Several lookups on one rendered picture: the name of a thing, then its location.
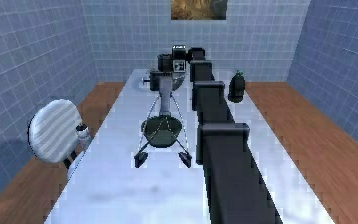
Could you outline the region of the white striped round chair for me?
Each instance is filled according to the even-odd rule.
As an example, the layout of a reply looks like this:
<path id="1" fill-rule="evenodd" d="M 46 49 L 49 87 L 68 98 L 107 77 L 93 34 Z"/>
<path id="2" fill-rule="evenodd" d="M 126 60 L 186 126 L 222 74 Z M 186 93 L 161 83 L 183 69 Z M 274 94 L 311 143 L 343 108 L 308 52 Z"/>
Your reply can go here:
<path id="1" fill-rule="evenodd" d="M 42 107 L 28 125 L 28 144 L 35 156 L 46 163 L 62 162 L 68 170 L 75 167 L 80 144 L 76 127 L 84 124 L 70 100 L 57 99 Z"/>

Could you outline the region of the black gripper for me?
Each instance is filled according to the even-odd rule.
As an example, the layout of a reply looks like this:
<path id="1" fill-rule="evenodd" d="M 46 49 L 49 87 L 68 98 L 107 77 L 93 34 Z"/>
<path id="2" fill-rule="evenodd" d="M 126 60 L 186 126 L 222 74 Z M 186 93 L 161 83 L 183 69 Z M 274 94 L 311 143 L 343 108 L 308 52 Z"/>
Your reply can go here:
<path id="1" fill-rule="evenodd" d="M 159 96 L 160 96 L 160 100 L 161 100 L 159 114 L 160 115 L 170 115 L 171 114 L 170 99 L 172 98 L 173 102 L 176 105 L 177 111 L 179 113 L 181 124 L 183 125 L 184 118 L 182 116 L 182 113 L 180 112 L 179 104 L 178 104 L 177 100 L 175 99 L 175 97 L 171 96 L 172 83 L 173 83 L 172 74 L 170 72 L 150 70 L 149 78 L 144 79 L 144 82 L 150 83 L 151 91 L 159 92 Z M 139 141 L 138 151 L 134 155 L 134 165 L 136 168 L 140 168 L 148 158 L 148 153 L 145 152 L 145 149 L 149 145 L 149 142 L 146 142 L 146 143 L 143 142 L 143 139 L 146 138 L 146 136 L 144 135 L 144 132 L 145 132 L 148 120 L 151 116 L 151 113 L 154 111 L 155 105 L 156 105 L 157 101 L 159 100 L 159 96 L 157 96 L 155 98 L 155 100 L 153 101 L 153 103 L 150 107 L 149 113 L 147 115 L 147 118 L 141 125 L 141 137 L 140 137 L 140 141 Z M 176 140 L 176 142 L 182 148 L 182 150 L 178 153 L 178 156 L 179 156 L 180 160 L 182 161 L 182 163 L 187 168 L 190 168 L 192 166 L 192 156 L 188 151 L 189 144 L 188 144 L 186 128 L 184 125 L 182 126 L 182 129 L 183 129 L 183 133 L 184 133 L 185 144 L 182 144 L 179 140 Z"/>

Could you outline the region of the silver metal bowl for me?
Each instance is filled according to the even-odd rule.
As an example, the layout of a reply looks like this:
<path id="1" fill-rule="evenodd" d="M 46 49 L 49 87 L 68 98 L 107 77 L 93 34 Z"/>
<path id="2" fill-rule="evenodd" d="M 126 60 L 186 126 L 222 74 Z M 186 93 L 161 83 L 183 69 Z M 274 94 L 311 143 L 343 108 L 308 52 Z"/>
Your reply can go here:
<path id="1" fill-rule="evenodd" d="M 160 89 L 160 79 L 170 78 L 172 80 L 172 90 L 176 91 L 184 82 L 185 73 L 162 72 L 156 69 L 149 70 L 149 83 L 151 91 L 158 91 Z"/>

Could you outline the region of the dark bottle green cap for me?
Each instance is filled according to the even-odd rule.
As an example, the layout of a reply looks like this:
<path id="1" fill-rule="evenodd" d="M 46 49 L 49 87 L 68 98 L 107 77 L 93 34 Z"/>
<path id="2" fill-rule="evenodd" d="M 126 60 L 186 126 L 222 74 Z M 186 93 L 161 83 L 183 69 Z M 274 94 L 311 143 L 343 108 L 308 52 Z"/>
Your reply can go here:
<path id="1" fill-rule="evenodd" d="M 242 70 L 237 70 L 229 83 L 228 100 L 233 103 L 240 103 L 244 98 L 246 82 Z"/>

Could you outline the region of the brown framed wall picture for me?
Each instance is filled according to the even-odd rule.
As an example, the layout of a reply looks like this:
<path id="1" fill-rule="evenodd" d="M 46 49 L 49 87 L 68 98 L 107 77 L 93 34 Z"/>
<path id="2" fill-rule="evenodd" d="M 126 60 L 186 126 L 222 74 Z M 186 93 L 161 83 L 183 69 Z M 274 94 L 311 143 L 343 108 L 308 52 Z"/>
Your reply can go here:
<path id="1" fill-rule="evenodd" d="M 228 0 L 171 0 L 172 20 L 225 20 Z"/>

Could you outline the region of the white shaker black cap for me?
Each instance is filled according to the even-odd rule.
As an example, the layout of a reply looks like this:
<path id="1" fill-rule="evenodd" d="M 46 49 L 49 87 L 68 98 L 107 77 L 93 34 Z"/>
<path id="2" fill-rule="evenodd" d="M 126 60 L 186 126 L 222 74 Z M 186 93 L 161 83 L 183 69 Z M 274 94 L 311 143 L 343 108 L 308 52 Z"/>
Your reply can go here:
<path id="1" fill-rule="evenodd" d="M 78 136 L 82 149 L 86 150 L 92 141 L 88 126 L 85 124 L 79 124 L 76 127 L 76 134 Z"/>

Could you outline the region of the dark green bowl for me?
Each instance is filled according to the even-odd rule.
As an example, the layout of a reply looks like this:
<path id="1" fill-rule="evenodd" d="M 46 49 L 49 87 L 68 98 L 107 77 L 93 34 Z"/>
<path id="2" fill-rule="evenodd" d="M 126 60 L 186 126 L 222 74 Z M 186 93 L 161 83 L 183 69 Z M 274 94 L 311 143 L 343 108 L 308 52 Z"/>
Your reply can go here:
<path id="1" fill-rule="evenodd" d="M 171 147 L 182 130 L 182 123 L 168 115 L 153 116 L 141 125 L 141 131 L 147 142 L 155 148 Z"/>

